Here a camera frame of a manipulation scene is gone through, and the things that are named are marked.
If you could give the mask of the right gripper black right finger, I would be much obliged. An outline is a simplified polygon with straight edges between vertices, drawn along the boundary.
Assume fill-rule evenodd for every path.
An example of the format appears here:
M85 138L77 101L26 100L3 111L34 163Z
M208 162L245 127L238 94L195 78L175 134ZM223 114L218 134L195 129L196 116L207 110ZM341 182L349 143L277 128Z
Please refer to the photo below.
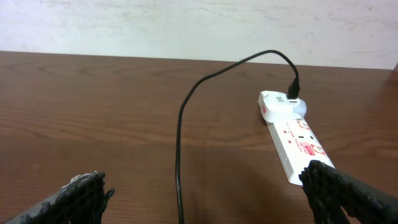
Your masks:
M312 160L298 175L315 223L397 223L397 198Z

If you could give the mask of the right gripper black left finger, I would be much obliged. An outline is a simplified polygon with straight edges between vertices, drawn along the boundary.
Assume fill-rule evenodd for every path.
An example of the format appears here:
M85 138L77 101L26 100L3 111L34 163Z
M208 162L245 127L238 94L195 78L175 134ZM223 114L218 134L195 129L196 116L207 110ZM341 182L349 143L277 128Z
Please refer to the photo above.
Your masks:
M8 224L101 224L115 190L106 191L105 173L93 171L73 177L68 184L10 218Z

